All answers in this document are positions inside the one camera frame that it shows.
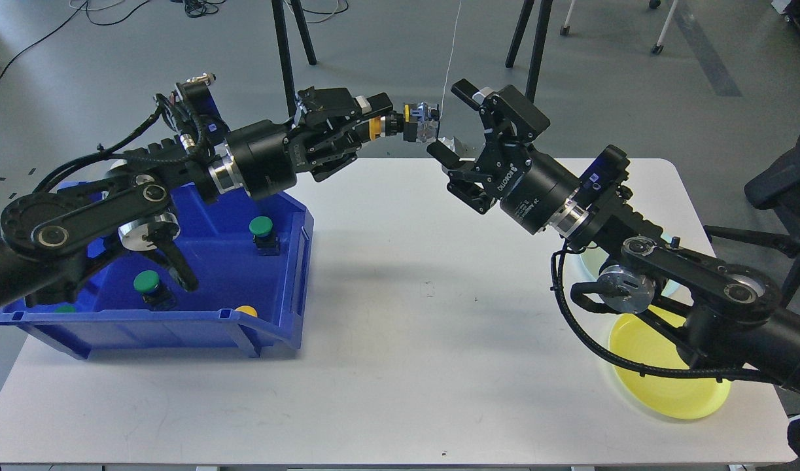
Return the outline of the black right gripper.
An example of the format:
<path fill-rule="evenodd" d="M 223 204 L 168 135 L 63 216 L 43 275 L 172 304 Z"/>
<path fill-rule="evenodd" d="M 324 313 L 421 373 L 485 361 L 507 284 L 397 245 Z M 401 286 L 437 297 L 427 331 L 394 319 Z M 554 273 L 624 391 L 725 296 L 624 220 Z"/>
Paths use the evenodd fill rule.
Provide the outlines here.
<path fill-rule="evenodd" d="M 427 152 L 449 177 L 448 190 L 480 214 L 495 203 L 523 229 L 535 234 L 550 226 L 573 236 L 584 226 L 584 209 L 576 203 L 579 179 L 533 142 L 549 128 L 549 118 L 517 88 L 478 88 L 465 78 L 451 93 L 477 111 L 485 144 L 475 159 L 462 159 L 443 142 Z"/>

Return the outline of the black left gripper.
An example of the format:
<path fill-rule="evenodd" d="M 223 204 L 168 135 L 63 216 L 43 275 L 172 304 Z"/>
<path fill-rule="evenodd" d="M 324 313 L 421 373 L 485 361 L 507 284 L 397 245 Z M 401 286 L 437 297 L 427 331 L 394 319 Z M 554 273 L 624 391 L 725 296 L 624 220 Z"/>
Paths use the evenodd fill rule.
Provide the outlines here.
<path fill-rule="evenodd" d="M 248 196 L 265 199 L 297 184 L 299 173 L 322 182 L 354 163 L 364 142 L 402 134 L 406 117 L 393 108 L 386 93 L 354 97 L 346 88 L 309 87 L 297 92 L 297 111 L 286 122 L 260 120 L 229 132 L 228 156 Z"/>

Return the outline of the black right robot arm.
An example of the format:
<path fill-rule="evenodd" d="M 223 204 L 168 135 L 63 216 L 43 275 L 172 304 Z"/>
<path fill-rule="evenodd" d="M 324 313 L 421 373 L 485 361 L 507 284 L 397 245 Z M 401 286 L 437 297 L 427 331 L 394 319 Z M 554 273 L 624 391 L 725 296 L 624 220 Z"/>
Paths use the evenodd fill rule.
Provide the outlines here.
<path fill-rule="evenodd" d="M 550 121 L 514 86 L 451 87 L 477 111 L 485 146 L 462 159 L 442 142 L 427 151 L 449 177 L 448 190 L 478 213 L 498 203 L 531 234 L 553 228 L 552 291 L 580 341 L 606 362 L 676 379 L 756 381 L 800 394 L 800 315 L 764 273 L 663 239 L 660 226 L 628 205 L 629 160 L 608 145 L 580 176 L 538 152 Z M 673 343 L 684 369 L 627 360 L 585 333 L 569 302 L 592 313 L 630 313 Z"/>

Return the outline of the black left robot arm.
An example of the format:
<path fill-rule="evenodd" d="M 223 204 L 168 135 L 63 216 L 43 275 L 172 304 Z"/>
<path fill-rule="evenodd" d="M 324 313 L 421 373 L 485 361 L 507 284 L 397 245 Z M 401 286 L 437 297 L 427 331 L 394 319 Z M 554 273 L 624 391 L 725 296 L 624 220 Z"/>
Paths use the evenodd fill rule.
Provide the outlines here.
<path fill-rule="evenodd" d="M 199 286 L 175 243 L 171 191 L 193 184 L 206 203 L 244 190 L 254 200 L 320 182 L 354 162 L 364 143 L 400 135 L 417 142 L 423 119 L 388 95 L 346 88 L 301 90 L 295 113 L 232 130 L 209 87 L 215 75 L 157 94 L 156 109 L 125 140 L 74 159 L 0 215 L 0 307 L 73 302 L 87 280 L 128 251 L 143 253 L 186 291 Z"/>

